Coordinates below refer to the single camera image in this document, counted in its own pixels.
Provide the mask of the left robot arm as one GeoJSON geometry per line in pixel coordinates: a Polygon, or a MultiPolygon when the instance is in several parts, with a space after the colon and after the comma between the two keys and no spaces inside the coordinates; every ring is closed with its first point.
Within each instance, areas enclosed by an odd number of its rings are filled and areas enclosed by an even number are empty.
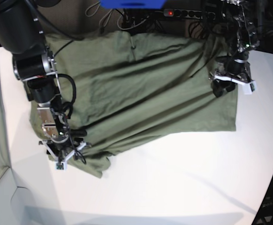
{"type": "Polygon", "coordinates": [[[248,13],[251,12],[248,0],[225,0],[223,17],[227,23],[225,36],[228,52],[218,56],[217,67],[210,73],[211,87],[219,98],[241,85],[245,95],[252,94],[257,86],[251,77],[249,53],[259,47],[257,28],[248,13]]]}

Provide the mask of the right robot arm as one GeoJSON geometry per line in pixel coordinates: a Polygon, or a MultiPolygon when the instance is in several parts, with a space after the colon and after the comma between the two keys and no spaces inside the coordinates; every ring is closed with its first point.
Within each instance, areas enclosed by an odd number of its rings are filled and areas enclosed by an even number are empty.
{"type": "Polygon", "coordinates": [[[33,0],[0,0],[0,44],[12,53],[15,77],[29,101],[37,103],[45,139],[40,141],[59,170],[70,159],[85,162],[86,131],[71,129],[68,120],[76,101],[72,77],[56,69],[55,55],[46,42],[41,22],[50,22],[33,0]]]}

